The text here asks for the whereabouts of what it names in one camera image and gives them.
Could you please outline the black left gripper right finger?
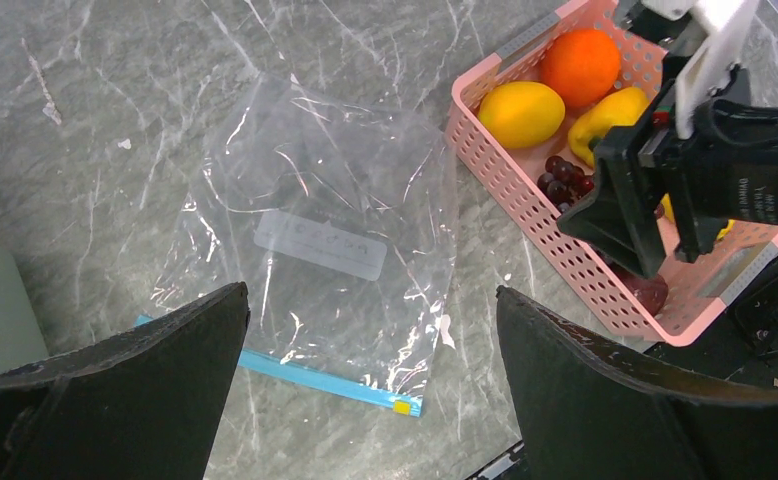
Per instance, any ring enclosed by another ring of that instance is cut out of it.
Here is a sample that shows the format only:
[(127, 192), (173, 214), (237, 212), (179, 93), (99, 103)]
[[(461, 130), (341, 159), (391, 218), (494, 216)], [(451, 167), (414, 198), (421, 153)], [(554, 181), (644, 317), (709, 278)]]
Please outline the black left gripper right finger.
[(652, 358), (497, 290), (532, 479), (778, 479), (778, 389)]

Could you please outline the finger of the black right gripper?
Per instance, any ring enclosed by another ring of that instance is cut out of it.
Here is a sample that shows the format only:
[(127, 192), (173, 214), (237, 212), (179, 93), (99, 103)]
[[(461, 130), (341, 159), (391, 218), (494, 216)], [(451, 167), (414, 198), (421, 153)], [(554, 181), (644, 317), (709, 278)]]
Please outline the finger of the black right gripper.
[(655, 217), (665, 195), (656, 153), (672, 128), (613, 127), (594, 143), (594, 188), (557, 219), (559, 230), (584, 241), (642, 278), (659, 273), (667, 253)]

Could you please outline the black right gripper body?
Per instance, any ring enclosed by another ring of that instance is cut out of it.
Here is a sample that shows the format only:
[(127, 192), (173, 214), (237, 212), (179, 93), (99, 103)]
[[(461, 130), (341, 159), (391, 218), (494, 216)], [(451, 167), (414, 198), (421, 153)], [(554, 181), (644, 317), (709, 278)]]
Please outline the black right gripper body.
[[(678, 220), (679, 260), (692, 263), (710, 253), (717, 232), (729, 219), (778, 226), (778, 107), (749, 105), (745, 69), (734, 66), (727, 87), (708, 96), (693, 115), (694, 134), (677, 136), (675, 79), (683, 59), (662, 61), (662, 84), (640, 125), (672, 128), (674, 136), (656, 153), (640, 160), (656, 162), (665, 195)], [(703, 225), (693, 224), (695, 215)]]

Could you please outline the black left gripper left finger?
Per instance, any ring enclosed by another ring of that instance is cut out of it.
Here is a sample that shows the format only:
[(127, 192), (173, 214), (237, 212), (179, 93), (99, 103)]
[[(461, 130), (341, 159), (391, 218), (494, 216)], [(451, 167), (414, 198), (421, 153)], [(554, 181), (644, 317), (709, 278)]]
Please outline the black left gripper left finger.
[(223, 286), (0, 374), (0, 479), (200, 479), (250, 321)]

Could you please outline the yellow bell pepper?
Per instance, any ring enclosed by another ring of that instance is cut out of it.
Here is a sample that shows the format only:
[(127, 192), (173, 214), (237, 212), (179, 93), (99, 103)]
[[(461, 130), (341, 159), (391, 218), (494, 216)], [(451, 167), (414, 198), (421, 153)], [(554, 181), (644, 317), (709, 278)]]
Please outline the yellow bell pepper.
[(648, 105), (647, 95), (638, 87), (607, 95), (570, 127), (567, 133), (570, 150), (590, 168), (595, 168), (590, 141), (603, 139), (612, 127), (634, 125)]

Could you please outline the yellow mango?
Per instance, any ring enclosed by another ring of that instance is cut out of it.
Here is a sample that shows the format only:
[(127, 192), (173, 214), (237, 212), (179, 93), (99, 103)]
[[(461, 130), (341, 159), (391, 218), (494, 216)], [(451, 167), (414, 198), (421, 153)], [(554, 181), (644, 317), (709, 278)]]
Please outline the yellow mango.
[(539, 82), (514, 81), (494, 88), (482, 100), (477, 119), (505, 149), (535, 147), (548, 141), (565, 119), (565, 104)]

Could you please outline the orange fruit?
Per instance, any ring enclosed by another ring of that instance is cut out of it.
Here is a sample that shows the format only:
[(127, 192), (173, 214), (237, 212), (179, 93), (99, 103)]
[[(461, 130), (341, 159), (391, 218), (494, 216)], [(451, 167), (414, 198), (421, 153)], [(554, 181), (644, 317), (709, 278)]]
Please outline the orange fruit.
[(612, 89), (621, 71), (621, 54), (607, 33), (578, 29), (552, 42), (539, 69), (542, 82), (567, 108), (580, 109)]

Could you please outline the clear zip top bag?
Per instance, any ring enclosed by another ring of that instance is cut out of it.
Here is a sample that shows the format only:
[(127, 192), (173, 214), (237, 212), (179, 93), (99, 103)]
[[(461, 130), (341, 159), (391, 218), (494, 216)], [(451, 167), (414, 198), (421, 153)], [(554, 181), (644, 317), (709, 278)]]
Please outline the clear zip top bag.
[(207, 144), (140, 321), (242, 282), (241, 367), (417, 417), (455, 266), (456, 166), (418, 112), (262, 74)]

